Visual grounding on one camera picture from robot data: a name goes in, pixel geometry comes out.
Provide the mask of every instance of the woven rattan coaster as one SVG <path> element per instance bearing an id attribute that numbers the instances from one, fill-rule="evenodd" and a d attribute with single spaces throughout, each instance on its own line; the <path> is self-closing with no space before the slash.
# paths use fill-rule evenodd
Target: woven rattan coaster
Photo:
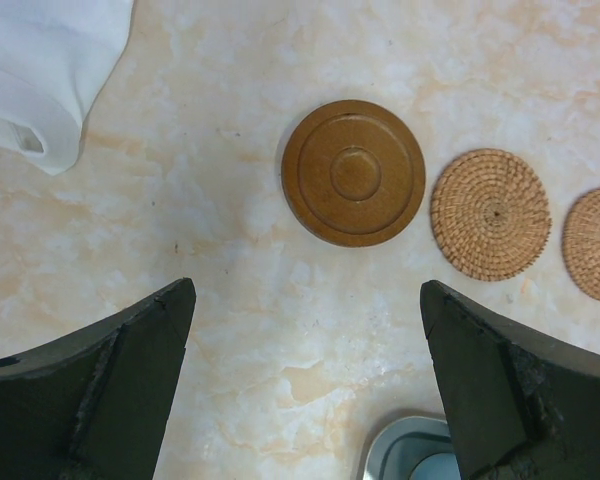
<path id="1" fill-rule="evenodd" d="M 445 169 L 433 192 L 431 222 L 449 262 L 486 281 L 530 266 L 551 229 L 547 196 L 531 167 L 489 149 L 469 152 Z"/>
<path id="2" fill-rule="evenodd" d="M 581 197 L 569 212 L 562 253 L 578 287 L 600 300 L 600 189 Z"/>

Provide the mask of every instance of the round woven coaster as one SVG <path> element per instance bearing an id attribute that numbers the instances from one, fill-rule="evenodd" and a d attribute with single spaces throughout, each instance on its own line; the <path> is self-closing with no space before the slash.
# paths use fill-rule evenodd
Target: round woven coaster
<path id="1" fill-rule="evenodd" d="M 600 189 L 581 197 L 569 212 L 562 253 L 578 287 L 600 300 Z"/>
<path id="2" fill-rule="evenodd" d="M 384 108 L 359 100 L 324 105 L 295 129 L 282 158 L 282 187 L 314 235 L 346 247 L 396 236 L 425 187 L 418 142 Z"/>
<path id="3" fill-rule="evenodd" d="M 523 160 L 502 150 L 474 150 L 436 183 L 431 222 L 440 249 L 478 280 L 511 278 L 538 258 L 551 218 L 542 183 Z"/>

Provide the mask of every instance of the beige marble pattern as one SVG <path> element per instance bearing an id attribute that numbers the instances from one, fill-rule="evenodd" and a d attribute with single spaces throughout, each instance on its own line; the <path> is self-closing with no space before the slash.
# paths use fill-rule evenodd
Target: beige marble pattern
<path id="1" fill-rule="evenodd" d="M 395 239 L 347 250 L 303 229 L 281 151 L 316 106 L 361 98 L 418 138 L 425 202 Z M 485 284 L 435 246 L 428 198 L 454 156 L 525 158 L 554 228 Z M 173 279 L 198 291 L 156 479 L 346 479 L 388 414 L 442 412 L 418 308 L 436 278 L 600 353 L 600 302 L 569 279 L 565 214 L 600 186 L 600 0 L 137 0 L 78 164 L 0 150 L 0 357 Z"/>

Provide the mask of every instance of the round wooden coaster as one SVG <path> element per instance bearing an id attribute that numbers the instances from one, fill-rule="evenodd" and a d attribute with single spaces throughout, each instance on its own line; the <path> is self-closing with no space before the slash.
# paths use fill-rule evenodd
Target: round wooden coaster
<path id="1" fill-rule="evenodd" d="M 562 253 L 576 285 L 600 300 L 600 189 L 581 197 L 569 212 Z"/>
<path id="2" fill-rule="evenodd" d="M 346 247 L 375 245 L 400 233 L 418 211 L 424 160 L 398 117 L 344 100 L 318 108 L 293 132 L 282 186 L 313 234 Z"/>
<path id="3" fill-rule="evenodd" d="M 445 169 L 433 192 L 431 222 L 449 262 L 486 281 L 530 266 L 551 229 L 547 196 L 531 167 L 490 149 L 462 155 Z"/>

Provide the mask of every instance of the white cloth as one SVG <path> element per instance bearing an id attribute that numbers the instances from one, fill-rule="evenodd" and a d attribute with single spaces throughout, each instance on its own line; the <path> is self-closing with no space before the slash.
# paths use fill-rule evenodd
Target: white cloth
<path id="1" fill-rule="evenodd" d="M 55 175 L 129 37 L 133 0 L 0 0 L 0 146 Z"/>

